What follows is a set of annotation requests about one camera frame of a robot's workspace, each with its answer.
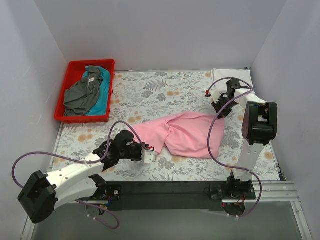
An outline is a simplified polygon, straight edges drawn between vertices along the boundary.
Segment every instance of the white wall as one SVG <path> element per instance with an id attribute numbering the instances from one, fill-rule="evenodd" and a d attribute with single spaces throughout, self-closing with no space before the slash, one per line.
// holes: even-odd
<path id="1" fill-rule="evenodd" d="M 66 60 L 32 0 L 0 0 L 0 239 L 20 239 L 27 215 L 11 178 L 15 159 L 53 150 L 59 124 L 54 109 Z M 17 168 L 24 184 L 48 157 L 29 157 Z"/>
<path id="2" fill-rule="evenodd" d="M 320 239 L 320 1 L 287 1 L 251 74 L 257 93 L 278 104 L 273 146 L 313 239 Z"/>
<path id="3" fill-rule="evenodd" d="M 34 0 L 68 61 L 118 70 L 250 67 L 286 0 Z"/>

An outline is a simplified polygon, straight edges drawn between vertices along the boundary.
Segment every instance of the white cloth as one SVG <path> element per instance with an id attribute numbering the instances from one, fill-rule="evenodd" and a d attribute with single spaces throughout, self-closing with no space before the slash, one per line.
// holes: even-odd
<path id="1" fill-rule="evenodd" d="M 216 68 L 214 68 L 213 70 L 211 70 L 211 77 L 212 77 L 213 83 L 219 79 L 222 79 L 222 78 L 232 77 L 232 78 L 244 80 L 248 84 L 253 86 L 251 76 L 250 76 L 250 70 L 234 70 L 234 69 L 216 69 Z M 226 93 L 227 92 L 227 81 L 228 80 L 220 81 L 214 86 L 220 93 Z M 244 84 L 243 82 L 240 82 L 240 84 L 241 84 L 241 86 L 246 86 L 246 84 Z"/>

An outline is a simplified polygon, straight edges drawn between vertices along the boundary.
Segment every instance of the gray floor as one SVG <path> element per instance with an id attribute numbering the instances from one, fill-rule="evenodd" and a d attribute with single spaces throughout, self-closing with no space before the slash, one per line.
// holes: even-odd
<path id="1" fill-rule="evenodd" d="M 253 204 L 247 203 L 246 209 Z M 249 216 L 235 220 L 207 210 L 126 210 L 110 230 L 87 217 L 86 207 L 69 203 L 37 224 L 33 240 L 300 240 L 301 234 L 290 202 L 262 202 Z M 115 221 L 107 214 L 108 223 Z"/>

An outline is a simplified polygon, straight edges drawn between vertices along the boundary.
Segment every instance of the folded cloth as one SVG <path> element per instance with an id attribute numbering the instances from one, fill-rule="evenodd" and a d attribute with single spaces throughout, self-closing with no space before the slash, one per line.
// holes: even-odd
<path id="1" fill-rule="evenodd" d="M 83 116 L 94 105 L 100 95 L 102 78 L 100 70 L 95 66 L 89 66 L 88 75 L 76 82 L 70 89 L 64 92 L 64 116 Z"/>
<path id="2" fill-rule="evenodd" d="M 237 78 L 246 81 L 248 84 L 251 86 L 252 84 L 252 79 L 250 76 L 250 70 L 234 70 L 234 69 L 216 69 L 214 68 L 211 71 L 211 76 L 212 76 L 212 81 L 215 82 L 219 79 L 222 78 Z M 226 93 L 227 92 L 227 81 L 228 80 L 223 80 L 218 82 L 215 86 L 215 88 L 220 92 L 220 93 Z M 247 86 L 245 83 L 240 82 L 241 86 Z"/>
<path id="3" fill-rule="evenodd" d="M 100 85 L 100 95 L 96 104 L 91 108 L 85 115 L 86 116 L 101 116 L 106 115 L 107 105 L 108 105 L 108 96 L 109 96 L 109 87 L 110 87 L 110 72 L 105 70 L 103 67 L 96 66 L 101 72 L 101 78 L 103 79 Z M 88 76 L 89 66 L 86 68 L 86 72 L 83 74 L 82 78 Z"/>
<path id="4" fill-rule="evenodd" d="M 154 147 L 159 154 L 164 145 L 172 155 L 189 158 L 211 158 L 207 147 L 210 125 L 214 115 L 199 112 L 183 112 L 133 125 L 141 140 Z M 210 149 L 217 158 L 224 137 L 224 118 L 213 126 Z"/>

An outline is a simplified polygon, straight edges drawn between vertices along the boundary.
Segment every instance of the floral tablecloth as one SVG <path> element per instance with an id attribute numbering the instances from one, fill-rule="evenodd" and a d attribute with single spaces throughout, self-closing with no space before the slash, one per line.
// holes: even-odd
<path id="1" fill-rule="evenodd" d="M 114 76 L 109 122 L 65 124 L 59 136 L 57 154 L 82 159 L 106 139 L 111 125 L 117 120 L 139 124 L 186 111 L 215 114 L 205 90 L 212 83 L 210 72 L 118 72 Z M 241 153 L 241 126 L 244 109 L 235 106 L 225 119 L 224 138 L 218 160 L 234 166 Z M 118 124 L 112 134 L 127 129 Z M 72 162 L 55 158 L 52 170 Z M 156 163 L 144 164 L 120 160 L 101 176 L 106 181 L 225 181 L 231 169 L 212 159 L 187 158 L 171 155 L 166 147 Z M 262 151 L 254 172 L 263 181 L 280 180 L 270 146 Z"/>

